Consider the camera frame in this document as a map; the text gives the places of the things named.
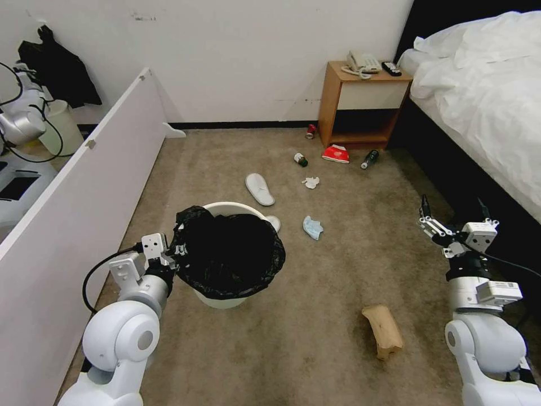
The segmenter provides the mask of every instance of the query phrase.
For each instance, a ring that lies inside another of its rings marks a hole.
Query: crumpled tissue
[[[320,233],[323,232],[321,222],[314,221],[310,216],[306,216],[303,221],[303,229],[314,240],[320,239]]]
[[[319,177],[315,177],[315,178],[306,178],[304,179],[301,183],[304,183],[304,185],[308,188],[308,189],[315,189],[316,186],[319,185],[320,183],[320,179]]]

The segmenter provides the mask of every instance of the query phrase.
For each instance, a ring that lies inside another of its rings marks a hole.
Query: beige carpet
[[[297,151],[308,167],[293,161]],[[232,310],[205,306],[176,279],[141,388],[146,406],[461,405],[443,335],[447,263],[416,226],[421,193],[435,216],[449,219],[450,208],[404,151],[383,152],[366,171],[367,151],[350,151],[349,165],[321,152],[302,129],[190,131],[164,143],[123,246],[157,231],[170,238],[175,213],[191,205],[237,201],[280,218],[287,258],[267,290]],[[265,177],[274,206],[250,196],[251,172]],[[306,176],[320,185],[305,188]],[[304,233],[306,215],[321,221],[319,241]],[[116,290],[108,280],[99,306]],[[391,309],[405,341],[387,362],[360,313],[375,303]]]

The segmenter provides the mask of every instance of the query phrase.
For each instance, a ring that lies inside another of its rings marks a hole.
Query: black cloth
[[[248,297],[265,289],[286,259],[268,221],[251,214],[214,217],[200,206],[177,213],[168,255],[177,275],[209,299]]]
[[[38,34],[42,43],[23,41],[19,46],[19,57],[37,72],[40,84],[47,86],[55,99],[65,100],[71,107],[81,107],[84,103],[101,104],[79,57],[58,44],[46,25],[38,29]]]

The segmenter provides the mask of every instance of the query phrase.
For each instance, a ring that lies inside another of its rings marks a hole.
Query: remote control
[[[386,72],[388,72],[391,76],[402,76],[402,72],[400,72],[400,69],[396,67],[395,64],[392,62],[384,62],[382,63],[383,69],[385,69]]]

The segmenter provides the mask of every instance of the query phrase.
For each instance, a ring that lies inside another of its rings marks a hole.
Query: nightstand
[[[327,64],[318,127],[323,146],[385,148],[413,78],[384,70],[362,80],[342,72],[344,61]]]

